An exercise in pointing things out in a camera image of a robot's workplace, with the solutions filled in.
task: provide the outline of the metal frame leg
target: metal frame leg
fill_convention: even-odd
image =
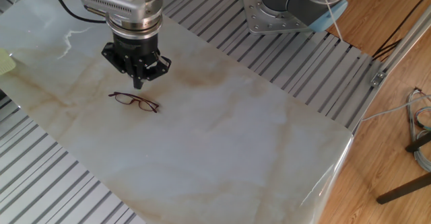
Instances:
[[[429,143],[431,141],[431,132],[425,134],[424,136],[420,137],[418,140],[412,142],[410,145],[408,145],[405,150],[409,153],[413,153],[417,151],[420,147],[425,145],[426,143]]]
[[[426,143],[429,143],[430,141],[431,141],[431,133],[427,133],[426,135],[420,137],[418,140],[408,145],[405,148],[405,150],[410,153],[413,153],[414,151],[417,151],[421,146],[425,145]],[[431,185],[431,173],[421,176],[394,190],[391,190],[385,194],[380,195],[377,198],[377,202],[379,204],[385,204],[385,203],[388,203],[389,201],[395,200],[396,198],[405,196],[406,194],[410,194],[416,190],[419,190],[420,188],[423,188],[429,185]]]
[[[394,190],[391,190],[385,194],[382,194],[377,198],[378,204],[385,204],[389,201],[395,200],[401,196],[405,196],[406,194],[410,194],[420,188],[427,187],[431,185],[431,173],[428,173],[424,176],[421,176],[413,181],[410,181]]]

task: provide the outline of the white table surface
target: white table surface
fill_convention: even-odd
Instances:
[[[317,222],[352,142],[346,128],[167,17],[170,72],[137,91],[100,54],[111,37],[56,0],[22,1],[0,17],[0,47],[17,63],[0,88],[150,224]]]

